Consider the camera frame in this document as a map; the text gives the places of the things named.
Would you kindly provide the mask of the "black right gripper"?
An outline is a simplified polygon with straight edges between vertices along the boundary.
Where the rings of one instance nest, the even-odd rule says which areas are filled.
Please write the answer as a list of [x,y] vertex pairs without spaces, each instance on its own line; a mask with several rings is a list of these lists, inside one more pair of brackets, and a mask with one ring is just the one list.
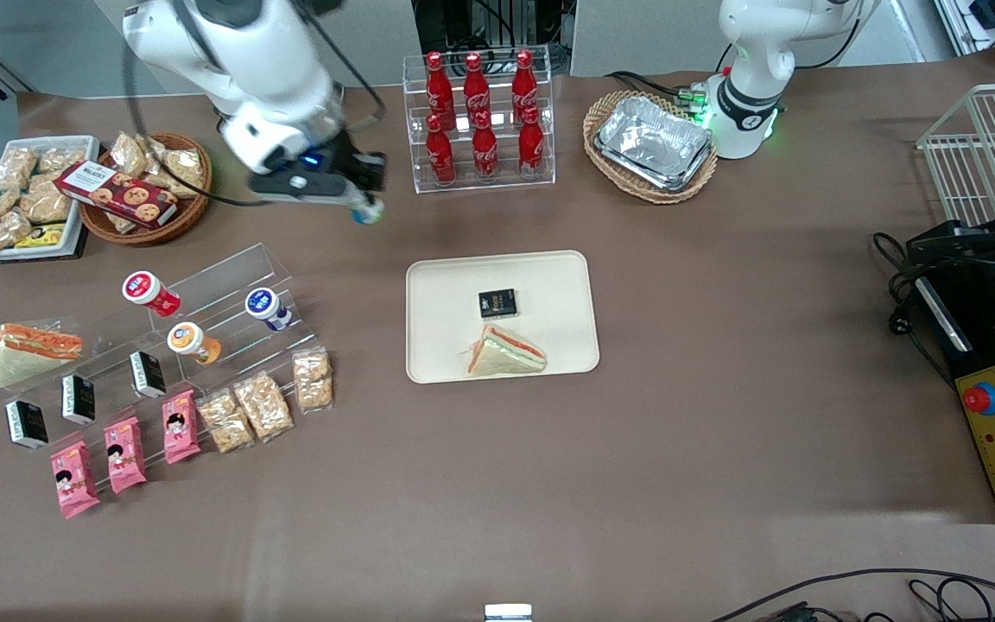
[[364,192],[368,192],[372,206],[384,208],[386,165],[384,152],[357,149],[347,130],[325,145],[325,172],[342,176],[354,184],[346,185],[344,189],[344,206],[353,212],[364,209]]

